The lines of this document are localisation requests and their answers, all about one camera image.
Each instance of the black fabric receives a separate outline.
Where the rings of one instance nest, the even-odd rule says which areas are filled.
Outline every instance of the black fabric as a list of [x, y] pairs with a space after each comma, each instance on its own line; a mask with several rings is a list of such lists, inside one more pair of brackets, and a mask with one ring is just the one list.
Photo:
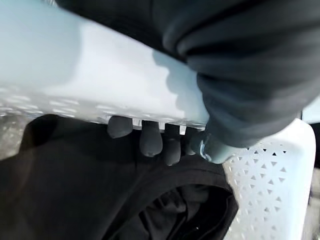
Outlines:
[[0, 239], [222, 240], [238, 210], [221, 165], [167, 166], [139, 150], [140, 131], [55, 115], [31, 122], [0, 161]]
[[320, 169], [320, 123], [311, 124], [315, 136], [315, 161], [314, 167]]
[[249, 147], [320, 92], [318, 0], [57, 0], [198, 72], [207, 129]]

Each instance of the gray sleeve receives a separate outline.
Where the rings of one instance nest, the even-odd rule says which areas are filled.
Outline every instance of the gray sleeve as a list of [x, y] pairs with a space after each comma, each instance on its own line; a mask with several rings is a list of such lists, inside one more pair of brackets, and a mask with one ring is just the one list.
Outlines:
[[223, 143], [253, 145], [319, 94], [319, 0], [201, 0], [176, 9], [155, 24], [167, 51], [198, 72], [207, 130]]

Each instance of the hand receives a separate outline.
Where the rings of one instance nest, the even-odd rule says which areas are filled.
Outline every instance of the hand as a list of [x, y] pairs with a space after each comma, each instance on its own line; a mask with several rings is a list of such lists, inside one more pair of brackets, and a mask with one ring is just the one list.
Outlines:
[[[121, 138], [133, 130], [132, 119], [123, 116], [113, 116], [108, 123], [108, 134], [111, 138]], [[190, 148], [190, 139], [198, 131], [188, 127], [185, 136], [180, 136], [180, 126], [166, 124], [161, 135], [158, 122], [142, 121], [139, 148], [146, 157], [161, 154], [165, 163], [172, 166], [180, 161], [181, 155], [194, 155]]]
[[[133, 130], [132, 119], [123, 116], [113, 116], [108, 123], [108, 133], [112, 138], [121, 138]], [[199, 132], [187, 127], [184, 136], [180, 136], [180, 127], [166, 124], [161, 135], [159, 124], [154, 121], [142, 121], [139, 148], [143, 155], [154, 157], [161, 154], [165, 163], [172, 166], [180, 161], [183, 155], [198, 154], [205, 160], [215, 164], [224, 163], [235, 157], [239, 148], [223, 144], [209, 132]]]

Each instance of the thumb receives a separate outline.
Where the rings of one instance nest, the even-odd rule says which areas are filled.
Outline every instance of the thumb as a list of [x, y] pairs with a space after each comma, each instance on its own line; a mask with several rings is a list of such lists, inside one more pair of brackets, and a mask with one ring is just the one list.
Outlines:
[[210, 163], [222, 164], [232, 157], [237, 157], [242, 148], [226, 145], [206, 130], [195, 134], [190, 141], [190, 148]]

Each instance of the white plastic laundry basket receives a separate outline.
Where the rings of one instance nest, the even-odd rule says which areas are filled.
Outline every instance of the white plastic laundry basket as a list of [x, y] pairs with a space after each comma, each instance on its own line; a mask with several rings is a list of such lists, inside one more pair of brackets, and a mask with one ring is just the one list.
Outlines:
[[[0, 29], [0, 116], [208, 120], [195, 72], [99, 24], [40, 0], [1, 0]], [[240, 206], [226, 240], [300, 240], [314, 156], [313, 131], [297, 119], [226, 162]]]

